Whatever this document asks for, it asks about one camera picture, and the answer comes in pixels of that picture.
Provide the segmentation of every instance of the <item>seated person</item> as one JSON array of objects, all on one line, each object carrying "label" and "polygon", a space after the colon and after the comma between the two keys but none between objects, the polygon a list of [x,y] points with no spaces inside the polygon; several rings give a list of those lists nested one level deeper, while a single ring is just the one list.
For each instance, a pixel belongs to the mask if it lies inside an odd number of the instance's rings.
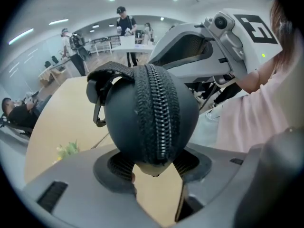
[{"label": "seated person", "polygon": [[278,87],[298,64],[303,38],[275,0],[271,27],[283,50],[237,85],[248,95],[232,98],[199,116],[190,143],[223,150],[248,152],[289,126],[281,106],[273,99]]},{"label": "seated person", "polygon": [[50,98],[51,95],[49,95],[44,101],[40,101],[36,106],[32,101],[15,106],[16,103],[10,98],[4,98],[1,104],[2,111],[12,124],[33,129],[40,113]]}]

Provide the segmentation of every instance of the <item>person in pink shirt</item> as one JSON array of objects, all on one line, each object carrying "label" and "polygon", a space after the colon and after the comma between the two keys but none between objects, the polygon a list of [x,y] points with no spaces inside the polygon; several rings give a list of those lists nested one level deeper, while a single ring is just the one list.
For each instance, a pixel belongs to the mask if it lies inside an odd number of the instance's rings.
[{"label": "person in pink shirt", "polygon": [[272,5],[270,19],[283,50],[257,71],[237,79],[241,97],[231,98],[201,114],[190,143],[248,152],[253,145],[265,143],[289,127],[274,94],[299,62],[303,40],[278,0]]}]

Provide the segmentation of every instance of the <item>black chair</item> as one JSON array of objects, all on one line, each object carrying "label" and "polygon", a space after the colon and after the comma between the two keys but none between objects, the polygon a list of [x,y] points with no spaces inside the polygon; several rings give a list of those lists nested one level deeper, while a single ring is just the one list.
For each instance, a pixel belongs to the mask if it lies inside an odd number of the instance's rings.
[{"label": "black chair", "polygon": [[5,126],[24,131],[24,133],[20,133],[20,135],[27,136],[28,138],[30,138],[30,136],[33,132],[32,128],[21,127],[16,124],[10,123],[9,120],[6,118],[6,116],[4,114],[2,114],[2,116],[0,118],[0,128],[5,127]]}]

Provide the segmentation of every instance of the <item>wooden table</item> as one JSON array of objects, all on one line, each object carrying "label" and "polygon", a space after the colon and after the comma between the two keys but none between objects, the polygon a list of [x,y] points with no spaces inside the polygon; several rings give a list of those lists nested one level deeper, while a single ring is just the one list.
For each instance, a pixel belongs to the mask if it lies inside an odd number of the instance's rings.
[{"label": "wooden table", "polygon": [[[41,113],[28,144],[25,162],[25,182],[28,183],[57,160],[56,148],[77,140],[80,151],[98,145],[116,148],[106,126],[93,123],[94,104],[86,97],[86,77],[67,79]],[[104,118],[101,109],[99,117]],[[135,166],[137,201],[163,227],[174,224],[182,181],[172,165],[159,177],[144,174]]]}]

